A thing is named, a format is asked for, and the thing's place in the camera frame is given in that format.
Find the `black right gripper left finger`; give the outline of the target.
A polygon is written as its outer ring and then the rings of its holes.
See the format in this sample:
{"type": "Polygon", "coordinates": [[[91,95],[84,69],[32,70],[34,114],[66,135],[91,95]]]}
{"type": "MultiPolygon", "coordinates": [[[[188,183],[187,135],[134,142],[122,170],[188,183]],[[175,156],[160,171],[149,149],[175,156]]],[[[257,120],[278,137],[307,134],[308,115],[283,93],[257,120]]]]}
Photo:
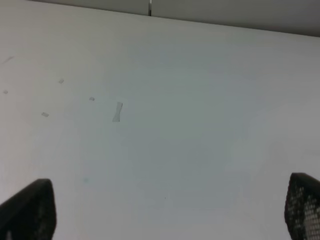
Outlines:
{"type": "Polygon", "coordinates": [[[56,230],[56,205],[50,179],[33,181],[0,205],[2,240],[51,240],[56,230]]]}

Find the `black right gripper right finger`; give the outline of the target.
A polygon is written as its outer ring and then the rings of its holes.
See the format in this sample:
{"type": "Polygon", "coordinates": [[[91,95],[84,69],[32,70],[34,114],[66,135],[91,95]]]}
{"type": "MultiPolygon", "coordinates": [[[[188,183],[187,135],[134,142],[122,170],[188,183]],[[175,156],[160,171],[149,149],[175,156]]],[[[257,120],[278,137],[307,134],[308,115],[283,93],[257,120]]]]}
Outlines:
{"type": "Polygon", "coordinates": [[[295,172],[290,175],[284,220],[292,240],[320,240],[320,181],[295,172]]]}

